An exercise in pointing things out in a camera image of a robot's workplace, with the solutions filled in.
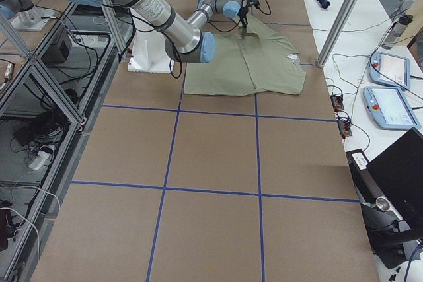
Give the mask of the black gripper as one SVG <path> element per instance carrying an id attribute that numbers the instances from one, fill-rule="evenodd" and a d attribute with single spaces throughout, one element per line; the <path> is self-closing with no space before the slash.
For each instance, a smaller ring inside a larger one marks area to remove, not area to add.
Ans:
<path id="1" fill-rule="evenodd" d="M 243 31 L 246 31 L 247 30 L 247 23 L 248 23 L 248 21 L 247 21 L 247 13 L 248 13 L 248 11 L 249 11 L 249 8 L 246 5 L 244 7 L 241 7 L 239 9 L 239 12 L 238 12 L 239 21 L 242 24 L 242 30 Z"/>

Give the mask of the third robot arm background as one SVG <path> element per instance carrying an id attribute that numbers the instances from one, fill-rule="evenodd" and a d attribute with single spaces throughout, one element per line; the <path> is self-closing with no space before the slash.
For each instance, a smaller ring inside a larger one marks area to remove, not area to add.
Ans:
<path id="1" fill-rule="evenodd" d="M 32 0 L 1 0 L 1 14 L 16 30 L 41 31 L 55 13 L 54 9 L 38 8 Z"/>

